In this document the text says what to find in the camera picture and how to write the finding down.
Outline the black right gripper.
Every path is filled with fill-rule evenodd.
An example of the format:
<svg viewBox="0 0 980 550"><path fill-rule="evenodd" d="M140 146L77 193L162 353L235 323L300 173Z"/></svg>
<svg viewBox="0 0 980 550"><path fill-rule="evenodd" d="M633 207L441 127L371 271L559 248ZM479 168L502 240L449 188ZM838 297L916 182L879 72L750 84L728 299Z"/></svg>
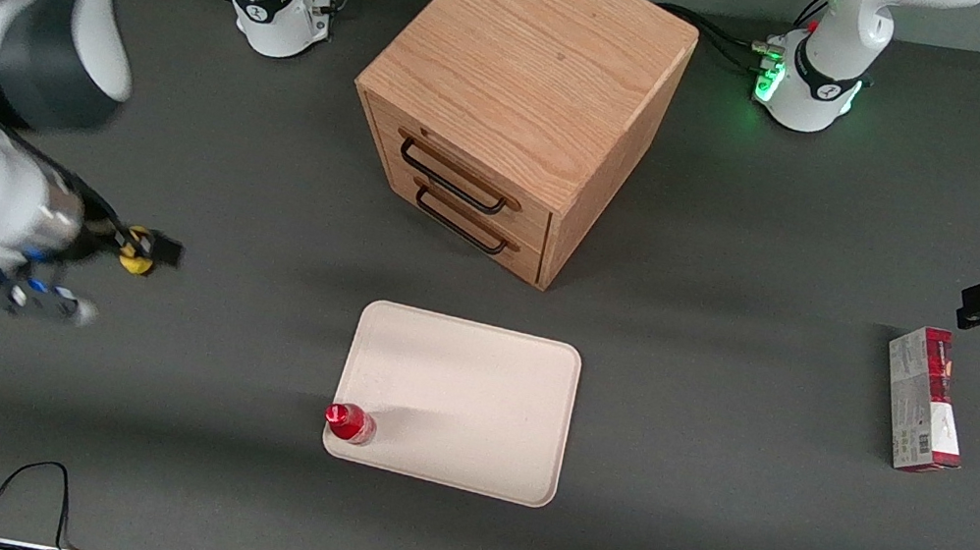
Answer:
<svg viewBox="0 0 980 550"><path fill-rule="evenodd" d="M146 227L126 226L106 198L79 189L82 220L77 237L66 248L66 262L87 261L100 253L114 255L143 249L143 258L155 266L178 268L185 247L172 237L151 233Z"/></svg>

